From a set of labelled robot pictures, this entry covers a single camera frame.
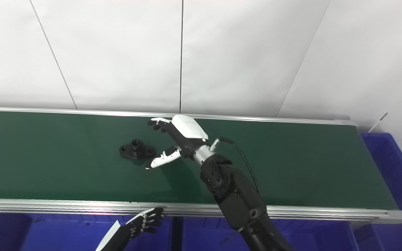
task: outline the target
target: white wall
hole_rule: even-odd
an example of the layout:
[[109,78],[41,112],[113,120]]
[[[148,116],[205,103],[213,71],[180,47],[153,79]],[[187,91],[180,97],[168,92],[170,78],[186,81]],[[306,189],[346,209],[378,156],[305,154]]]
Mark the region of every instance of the white wall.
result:
[[182,112],[276,116],[329,3],[185,1]]
[[402,0],[182,3],[0,0],[0,106],[352,119],[361,130],[388,112],[376,130],[402,148]]
[[334,0],[278,116],[368,130],[401,95],[402,0]]
[[74,108],[29,1],[0,0],[0,106]]

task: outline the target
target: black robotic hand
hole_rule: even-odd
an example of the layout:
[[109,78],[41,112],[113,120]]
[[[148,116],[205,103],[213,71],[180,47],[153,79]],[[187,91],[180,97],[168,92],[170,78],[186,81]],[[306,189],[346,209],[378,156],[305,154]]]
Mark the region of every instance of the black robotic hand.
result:
[[116,221],[102,239],[96,251],[122,251],[130,240],[136,238],[142,232],[156,233],[157,230],[154,227],[162,225],[162,212],[163,208],[160,207],[145,210],[134,216],[123,226],[119,224],[119,221]]

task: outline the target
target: white robotic hand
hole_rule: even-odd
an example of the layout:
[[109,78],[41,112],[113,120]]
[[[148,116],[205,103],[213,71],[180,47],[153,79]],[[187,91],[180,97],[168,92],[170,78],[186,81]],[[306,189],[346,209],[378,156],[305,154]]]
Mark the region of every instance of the white robotic hand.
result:
[[134,216],[125,225],[121,226],[116,221],[100,241],[96,251],[122,251],[128,242],[136,238],[142,232],[156,233],[156,229],[162,225],[163,208],[151,208]]
[[161,132],[169,133],[177,145],[165,150],[160,157],[148,162],[146,169],[159,167],[181,156],[194,159],[196,150],[207,145],[209,139],[193,118],[182,114],[173,116],[172,120],[156,117],[148,121],[148,125],[153,126],[153,130],[161,129]]

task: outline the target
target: black mechanical part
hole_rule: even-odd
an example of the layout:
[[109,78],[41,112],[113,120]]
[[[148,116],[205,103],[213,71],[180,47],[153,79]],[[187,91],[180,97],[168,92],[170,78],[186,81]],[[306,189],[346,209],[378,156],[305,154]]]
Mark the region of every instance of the black mechanical part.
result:
[[272,223],[255,187],[230,160],[218,154],[208,157],[200,176],[230,226],[240,231],[252,251],[295,251]]
[[119,148],[120,155],[124,159],[150,159],[156,155],[156,150],[152,146],[147,146],[140,139],[133,139],[130,144]]
[[180,154],[183,158],[190,158],[193,160],[193,154],[195,151],[202,145],[207,144],[206,139],[184,137],[172,123],[159,121],[158,124],[156,124],[156,121],[150,120],[147,124],[149,126],[153,125],[153,130],[159,130],[161,128],[163,129],[161,131],[168,133],[176,142],[177,146],[181,148]]

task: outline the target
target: robotic hand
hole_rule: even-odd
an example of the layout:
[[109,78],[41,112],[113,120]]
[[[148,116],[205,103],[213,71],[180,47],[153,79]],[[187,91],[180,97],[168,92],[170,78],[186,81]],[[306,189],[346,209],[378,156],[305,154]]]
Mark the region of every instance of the robotic hand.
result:
[[275,228],[255,187],[239,169],[233,167],[230,160],[214,152],[217,141],[209,147],[208,135],[194,119],[178,114],[172,120],[151,119],[148,125],[169,133],[177,145],[149,162],[147,169],[181,156],[194,160],[201,167],[201,180],[221,212],[231,227],[241,233],[252,251],[295,251]]
[[116,221],[103,237],[96,251],[122,251],[128,242],[136,238],[142,232],[156,233],[156,229],[162,225],[163,208],[151,208],[134,216],[125,225],[121,226]]

